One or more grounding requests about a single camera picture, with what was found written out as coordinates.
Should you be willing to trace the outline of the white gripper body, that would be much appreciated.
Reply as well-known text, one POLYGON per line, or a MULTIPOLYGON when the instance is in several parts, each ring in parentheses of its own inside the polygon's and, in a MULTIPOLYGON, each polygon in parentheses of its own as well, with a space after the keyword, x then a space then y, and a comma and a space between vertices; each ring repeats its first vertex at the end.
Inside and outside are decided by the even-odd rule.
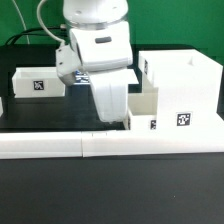
POLYGON ((127 114, 127 69, 89 73, 94 103, 102 122, 120 122, 127 114))

